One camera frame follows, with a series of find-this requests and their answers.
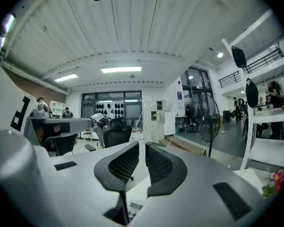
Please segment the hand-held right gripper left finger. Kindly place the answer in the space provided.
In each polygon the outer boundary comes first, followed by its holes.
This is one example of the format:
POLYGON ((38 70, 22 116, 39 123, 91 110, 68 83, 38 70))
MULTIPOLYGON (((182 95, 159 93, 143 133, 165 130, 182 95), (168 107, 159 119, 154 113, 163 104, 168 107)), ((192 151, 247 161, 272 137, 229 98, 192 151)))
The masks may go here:
POLYGON ((87 201, 106 218, 129 224, 126 184, 139 163, 139 142, 52 157, 51 162, 74 196, 87 201))

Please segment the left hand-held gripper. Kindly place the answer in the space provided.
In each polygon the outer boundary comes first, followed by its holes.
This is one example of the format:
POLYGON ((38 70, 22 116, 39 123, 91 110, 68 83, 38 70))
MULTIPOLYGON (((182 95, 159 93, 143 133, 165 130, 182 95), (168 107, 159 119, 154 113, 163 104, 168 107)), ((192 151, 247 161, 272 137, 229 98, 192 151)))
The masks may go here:
MULTIPOLYGON (((40 145, 31 123, 32 116, 43 116, 35 97, 18 88, 0 66, 0 130, 8 130, 27 138, 32 145, 40 145)), ((42 139, 76 135, 91 128, 89 118, 42 120, 42 139)))

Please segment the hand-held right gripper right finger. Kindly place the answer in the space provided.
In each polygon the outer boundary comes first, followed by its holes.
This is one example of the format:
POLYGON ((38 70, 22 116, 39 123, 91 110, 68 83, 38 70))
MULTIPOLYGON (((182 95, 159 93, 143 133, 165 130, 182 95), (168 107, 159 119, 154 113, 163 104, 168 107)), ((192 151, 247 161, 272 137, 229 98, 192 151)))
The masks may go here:
POLYGON ((136 227, 231 227, 263 199, 222 163, 177 148, 145 144, 151 185, 136 227))

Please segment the black office chair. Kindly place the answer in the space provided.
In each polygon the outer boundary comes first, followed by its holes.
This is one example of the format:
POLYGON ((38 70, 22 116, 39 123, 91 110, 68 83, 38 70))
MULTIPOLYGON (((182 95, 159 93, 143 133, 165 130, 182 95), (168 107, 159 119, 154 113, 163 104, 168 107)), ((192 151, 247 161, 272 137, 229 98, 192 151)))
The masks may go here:
POLYGON ((118 117, 110 119, 108 128, 106 131, 104 131, 103 148, 109 148, 112 146, 127 143, 130 139, 131 133, 132 127, 127 125, 125 118, 118 117))

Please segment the rectangular ceiling light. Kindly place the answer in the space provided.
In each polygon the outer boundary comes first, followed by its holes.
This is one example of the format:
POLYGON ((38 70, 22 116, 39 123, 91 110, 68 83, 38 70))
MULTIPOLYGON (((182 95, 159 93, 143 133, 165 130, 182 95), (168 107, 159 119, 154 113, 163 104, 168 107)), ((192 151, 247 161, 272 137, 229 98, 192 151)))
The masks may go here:
POLYGON ((115 68, 103 68, 101 71, 104 74, 107 73, 119 73, 119 72, 140 72, 142 68, 140 66, 134 67, 115 67, 115 68))
POLYGON ((55 82, 63 82, 63 81, 66 81, 66 80, 75 79, 77 77, 78 77, 78 75, 73 73, 73 74, 70 74, 70 75, 67 75, 67 76, 55 79, 54 81, 55 82))

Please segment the wooden steps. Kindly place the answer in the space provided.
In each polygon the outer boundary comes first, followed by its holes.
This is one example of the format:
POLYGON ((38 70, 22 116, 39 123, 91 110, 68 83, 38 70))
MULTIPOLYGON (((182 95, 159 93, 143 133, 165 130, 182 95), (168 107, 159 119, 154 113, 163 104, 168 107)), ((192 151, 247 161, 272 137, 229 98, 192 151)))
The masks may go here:
POLYGON ((199 155, 206 155, 206 150, 195 146, 194 144, 183 141, 174 136, 166 136, 164 140, 159 140, 159 142, 165 146, 172 146, 181 150, 189 151, 199 155))

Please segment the white marble table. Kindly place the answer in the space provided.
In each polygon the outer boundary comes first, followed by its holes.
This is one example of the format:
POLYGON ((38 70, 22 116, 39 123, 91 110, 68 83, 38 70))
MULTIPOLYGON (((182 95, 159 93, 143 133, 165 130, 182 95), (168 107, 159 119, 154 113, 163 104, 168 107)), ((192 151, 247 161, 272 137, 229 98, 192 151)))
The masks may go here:
MULTIPOLYGON (((251 186, 253 186, 260 194, 263 194, 263 184, 260 178, 256 175, 253 169, 236 170, 233 171, 235 174, 240 176, 242 179, 247 181, 251 186)), ((150 177, 147 176, 143 181, 133 187, 126 193, 127 203, 132 201, 137 203, 145 203, 147 200, 147 189, 150 187, 150 177)))

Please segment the black standing fan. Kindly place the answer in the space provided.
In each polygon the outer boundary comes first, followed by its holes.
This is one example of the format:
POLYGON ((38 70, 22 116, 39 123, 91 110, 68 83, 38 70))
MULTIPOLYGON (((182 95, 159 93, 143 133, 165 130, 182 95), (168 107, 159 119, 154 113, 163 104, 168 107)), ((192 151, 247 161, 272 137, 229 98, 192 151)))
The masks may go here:
POLYGON ((198 116, 198 132, 203 140, 203 151, 208 148, 207 156, 211 156, 213 141, 220 130, 220 111, 211 94, 201 97, 201 107, 198 116))

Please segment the white locker cabinet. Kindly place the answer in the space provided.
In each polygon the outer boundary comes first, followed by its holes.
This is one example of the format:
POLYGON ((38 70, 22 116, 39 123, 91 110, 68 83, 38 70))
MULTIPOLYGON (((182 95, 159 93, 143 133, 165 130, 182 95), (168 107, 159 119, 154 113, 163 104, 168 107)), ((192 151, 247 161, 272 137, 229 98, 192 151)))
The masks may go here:
POLYGON ((162 101, 144 100, 142 104, 143 133, 146 141, 159 142, 164 135, 164 112, 162 101))

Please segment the red flowers in pot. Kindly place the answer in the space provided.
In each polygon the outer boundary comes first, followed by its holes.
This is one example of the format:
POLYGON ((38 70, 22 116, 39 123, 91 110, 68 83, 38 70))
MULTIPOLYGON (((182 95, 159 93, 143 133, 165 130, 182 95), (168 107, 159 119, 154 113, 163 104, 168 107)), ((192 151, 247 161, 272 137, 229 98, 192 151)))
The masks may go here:
POLYGON ((284 172, 279 170, 277 173, 272 173, 270 182, 262 187, 263 197, 267 198, 277 192, 280 192, 284 186, 284 172))

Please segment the white shelf unit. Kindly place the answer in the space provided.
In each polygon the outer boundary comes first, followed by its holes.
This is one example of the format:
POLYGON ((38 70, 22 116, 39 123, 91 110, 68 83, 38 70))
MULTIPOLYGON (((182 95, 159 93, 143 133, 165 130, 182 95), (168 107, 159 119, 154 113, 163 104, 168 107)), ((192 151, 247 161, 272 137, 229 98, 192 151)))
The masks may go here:
MULTIPOLYGON (((260 66, 255 72, 248 72, 249 65, 239 68, 240 87, 256 83, 256 77, 263 76, 274 69, 284 65, 284 57, 266 66, 260 66)), ((262 139, 256 137, 257 125, 261 123, 284 122, 284 109, 268 108, 258 111, 257 108, 248 106, 248 136, 241 170, 249 168, 251 161, 267 165, 284 167, 284 140, 262 139)))

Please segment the black hanging bag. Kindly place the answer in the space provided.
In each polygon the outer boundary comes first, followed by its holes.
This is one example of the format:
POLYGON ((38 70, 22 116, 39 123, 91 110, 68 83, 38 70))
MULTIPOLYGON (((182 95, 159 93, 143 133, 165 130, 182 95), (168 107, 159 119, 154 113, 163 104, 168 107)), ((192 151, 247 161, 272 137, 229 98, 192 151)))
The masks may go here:
POLYGON ((231 52, 232 52, 232 56, 233 56, 236 66, 238 68, 246 67, 247 61, 245 58, 245 53, 236 46, 231 47, 231 52))
POLYGON ((258 105, 258 88, 250 78, 246 80, 245 93, 248 106, 255 108, 258 105))

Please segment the black balcony railing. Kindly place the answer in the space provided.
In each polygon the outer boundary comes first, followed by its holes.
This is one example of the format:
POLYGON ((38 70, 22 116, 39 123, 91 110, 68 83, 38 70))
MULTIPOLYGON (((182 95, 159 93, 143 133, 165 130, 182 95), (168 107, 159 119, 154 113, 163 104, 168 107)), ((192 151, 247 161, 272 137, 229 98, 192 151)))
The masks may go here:
MULTIPOLYGON (((265 55, 264 57, 256 60, 255 62, 247 65, 245 67, 245 71, 248 74, 251 74, 261 68, 265 68, 266 66, 276 62, 277 60, 284 57, 282 50, 277 47, 274 51, 270 52, 269 54, 265 55)), ((235 71, 232 74, 227 75, 219 80, 221 88, 230 86, 232 84, 238 83, 242 81, 241 75, 239 71, 235 71)))

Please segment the wall display of black bags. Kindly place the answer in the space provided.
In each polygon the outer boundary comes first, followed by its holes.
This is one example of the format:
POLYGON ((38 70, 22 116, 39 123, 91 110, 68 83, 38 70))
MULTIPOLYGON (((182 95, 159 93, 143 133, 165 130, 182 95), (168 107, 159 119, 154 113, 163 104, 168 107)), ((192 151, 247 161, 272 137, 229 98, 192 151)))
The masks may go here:
POLYGON ((99 101, 96 103, 95 113, 101 113, 106 118, 124 117, 123 101, 99 101))

